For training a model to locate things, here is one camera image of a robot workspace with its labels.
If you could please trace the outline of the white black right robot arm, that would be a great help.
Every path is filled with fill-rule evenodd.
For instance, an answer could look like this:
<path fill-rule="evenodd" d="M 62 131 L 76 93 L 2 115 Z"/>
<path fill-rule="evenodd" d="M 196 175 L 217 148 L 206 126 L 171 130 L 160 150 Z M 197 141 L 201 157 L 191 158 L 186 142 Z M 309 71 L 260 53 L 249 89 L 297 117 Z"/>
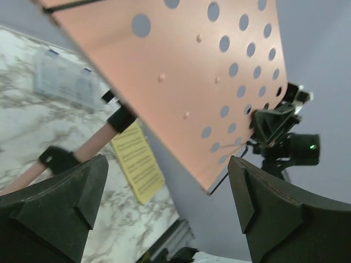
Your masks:
<path fill-rule="evenodd" d="M 263 157 L 263 171 L 282 180 L 286 179 L 286 168 L 316 166 L 320 161 L 320 135 L 290 132 L 302 120 L 296 111 L 294 104 L 286 102 L 251 114 L 253 141 L 246 142 L 246 146 L 252 146 L 253 153 Z"/>

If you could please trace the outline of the pink perforated music stand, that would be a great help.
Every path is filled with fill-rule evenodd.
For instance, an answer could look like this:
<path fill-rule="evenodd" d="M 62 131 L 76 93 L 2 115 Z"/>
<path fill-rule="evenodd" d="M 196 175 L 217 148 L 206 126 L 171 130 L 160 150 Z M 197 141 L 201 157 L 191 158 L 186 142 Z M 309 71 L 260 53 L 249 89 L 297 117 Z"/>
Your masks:
<path fill-rule="evenodd" d="M 35 1 L 208 191 L 287 88 L 275 1 Z"/>

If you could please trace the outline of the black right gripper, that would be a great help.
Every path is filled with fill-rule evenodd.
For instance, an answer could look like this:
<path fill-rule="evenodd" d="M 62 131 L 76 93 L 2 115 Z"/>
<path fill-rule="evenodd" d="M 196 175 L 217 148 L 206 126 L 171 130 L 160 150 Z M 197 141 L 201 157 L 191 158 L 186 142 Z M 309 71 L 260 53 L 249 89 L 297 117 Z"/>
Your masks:
<path fill-rule="evenodd" d="M 254 110 L 251 113 L 253 153 L 286 153 L 288 132 L 301 120 L 291 103 L 280 103 L 274 109 Z"/>

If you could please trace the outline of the yellow sheet music page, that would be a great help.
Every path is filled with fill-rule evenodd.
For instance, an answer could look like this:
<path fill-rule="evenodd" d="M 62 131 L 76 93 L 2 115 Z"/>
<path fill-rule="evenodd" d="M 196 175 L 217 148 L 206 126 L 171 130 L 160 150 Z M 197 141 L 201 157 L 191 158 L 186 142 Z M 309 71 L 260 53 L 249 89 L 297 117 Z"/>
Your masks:
<path fill-rule="evenodd" d="M 139 122 L 134 121 L 110 144 L 136 199 L 146 204 L 165 180 Z"/>

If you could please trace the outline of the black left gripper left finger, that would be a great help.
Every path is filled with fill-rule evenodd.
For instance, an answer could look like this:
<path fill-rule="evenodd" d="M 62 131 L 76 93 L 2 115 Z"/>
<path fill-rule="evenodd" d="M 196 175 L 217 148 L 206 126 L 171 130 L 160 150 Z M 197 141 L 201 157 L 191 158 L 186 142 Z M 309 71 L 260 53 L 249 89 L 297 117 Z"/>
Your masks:
<path fill-rule="evenodd" d="M 81 262 L 108 170 L 98 155 L 1 196 L 1 262 Z"/>

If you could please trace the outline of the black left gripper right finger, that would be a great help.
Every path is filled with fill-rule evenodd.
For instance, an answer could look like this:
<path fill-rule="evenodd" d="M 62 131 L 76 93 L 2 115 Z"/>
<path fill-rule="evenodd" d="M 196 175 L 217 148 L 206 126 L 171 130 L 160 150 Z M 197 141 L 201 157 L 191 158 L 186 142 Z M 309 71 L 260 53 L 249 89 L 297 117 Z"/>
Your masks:
<path fill-rule="evenodd" d="M 350 262 L 350 204 L 232 156 L 229 180 L 252 262 Z"/>

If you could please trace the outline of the clear plastic organizer box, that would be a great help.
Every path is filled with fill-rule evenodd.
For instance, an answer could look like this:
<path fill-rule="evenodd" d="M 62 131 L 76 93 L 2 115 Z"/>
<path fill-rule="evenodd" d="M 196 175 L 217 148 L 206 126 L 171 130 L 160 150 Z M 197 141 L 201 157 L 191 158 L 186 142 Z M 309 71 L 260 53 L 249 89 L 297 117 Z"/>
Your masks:
<path fill-rule="evenodd" d="M 99 78 L 93 71 L 52 49 L 39 48 L 33 60 L 35 93 L 84 108 L 90 113 L 102 110 Z"/>

